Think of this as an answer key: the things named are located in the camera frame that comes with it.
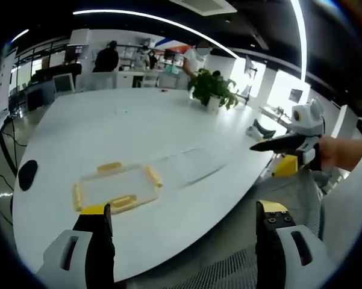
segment person in white shirt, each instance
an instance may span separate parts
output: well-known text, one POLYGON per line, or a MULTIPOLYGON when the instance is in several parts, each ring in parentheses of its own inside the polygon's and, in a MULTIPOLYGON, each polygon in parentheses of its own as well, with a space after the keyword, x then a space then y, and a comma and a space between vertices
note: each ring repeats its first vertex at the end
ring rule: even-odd
POLYGON ((191 78, 196 77, 198 70, 204 68, 206 58, 212 49, 213 47, 210 43, 202 40, 197 46, 193 46, 185 52, 177 89, 187 89, 191 78))
POLYGON ((197 75, 198 70, 204 68, 206 57, 212 50, 212 45, 202 40, 197 46, 187 50, 184 54, 183 71, 191 78, 197 75))
POLYGON ((150 66, 149 48, 143 45, 133 56, 133 66, 135 69, 146 69, 150 66))

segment ceiling light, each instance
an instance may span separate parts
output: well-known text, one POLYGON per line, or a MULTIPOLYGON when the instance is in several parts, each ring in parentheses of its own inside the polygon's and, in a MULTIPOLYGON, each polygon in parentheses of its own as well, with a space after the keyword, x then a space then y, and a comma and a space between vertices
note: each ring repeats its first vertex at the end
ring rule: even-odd
POLYGON ((27 33, 29 29, 24 30, 23 32, 19 33, 14 39, 12 39, 11 43, 14 42, 19 37, 23 36, 25 33, 27 33))
POLYGON ((307 34, 305 32, 304 17, 300 7, 299 0, 290 0, 295 11, 297 24, 299 27, 300 44, 301 44, 301 81, 305 81, 307 72, 307 34))
POLYGON ((154 15, 150 15, 150 14, 146 14, 146 13, 140 13, 140 12, 134 12, 134 11, 126 11, 126 10, 112 10, 112 9, 99 9, 99 10, 83 10, 83 11, 75 11, 73 12, 73 15, 80 15, 80 14, 91 14, 91 13, 119 13, 119 14, 129 14, 129 15, 135 15, 135 16, 141 16, 141 17, 147 17, 147 18, 151 18, 151 19, 155 19, 158 21, 162 21, 162 22, 166 22, 168 24, 180 27, 182 29, 185 29, 187 31, 190 31, 191 33, 194 33, 206 40, 208 40, 209 42, 211 42, 212 44, 216 45, 217 47, 220 47, 222 50, 226 51, 227 53, 229 53, 230 55, 232 55, 233 57, 240 59, 240 57, 235 54, 232 50, 228 49, 227 47, 225 47, 224 45, 220 44, 219 42, 215 41, 214 39, 211 39, 209 36, 206 36, 205 34, 202 34, 190 27, 187 27, 185 25, 182 25, 180 23, 171 21, 171 20, 167 20, 165 18, 161 18, 158 16, 154 16, 154 15))

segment mesh chair back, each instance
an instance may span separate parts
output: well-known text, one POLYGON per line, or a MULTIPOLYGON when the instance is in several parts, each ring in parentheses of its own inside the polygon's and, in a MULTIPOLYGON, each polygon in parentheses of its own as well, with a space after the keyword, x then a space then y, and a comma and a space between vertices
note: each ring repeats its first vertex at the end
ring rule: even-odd
POLYGON ((116 72, 92 72, 76 76, 76 90, 78 92, 115 88, 116 72))
POLYGON ((163 89, 176 89, 179 76, 172 73, 162 72, 159 74, 159 87, 163 89))
POLYGON ((146 72, 143 76, 142 87, 156 87, 158 83, 158 72, 146 72))

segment green leaves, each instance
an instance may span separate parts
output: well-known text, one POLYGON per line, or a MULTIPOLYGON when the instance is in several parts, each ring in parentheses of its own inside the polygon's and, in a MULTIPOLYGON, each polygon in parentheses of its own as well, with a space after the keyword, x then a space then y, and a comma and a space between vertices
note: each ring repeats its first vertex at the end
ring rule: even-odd
POLYGON ((230 106, 236 106, 239 100, 235 94, 231 93, 228 86, 233 84, 236 86, 236 82, 228 79, 224 80, 222 76, 213 76, 207 69, 200 69, 197 77, 190 80, 188 84, 188 90, 194 87, 193 97, 199 99, 202 105, 207 106, 210 100, 210 96, 215 95, 220 98, 220 107, 225 105, 228 110, 230 106))

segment oval table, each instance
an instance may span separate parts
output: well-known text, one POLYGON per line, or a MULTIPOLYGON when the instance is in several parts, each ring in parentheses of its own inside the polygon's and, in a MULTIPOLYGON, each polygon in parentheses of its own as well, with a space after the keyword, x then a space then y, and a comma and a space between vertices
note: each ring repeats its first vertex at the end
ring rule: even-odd
POLYGON ((145 163, 193 148, 216 147, 230 156, 214 174, 133 210, 112 216, 114 280, 145 272, 180 253, 224 218, 267 166, 271 152, 253 152, 245 134, 258 119, 285 129, 239 104, 208 114, 183 90, 115 89, 62 96, 35 129, 20 165, 39 169, 28 191, 16 180, 13 229, 17 251, 36 273, 45 249, 79 213, 72 186, 97 166, 145 163))

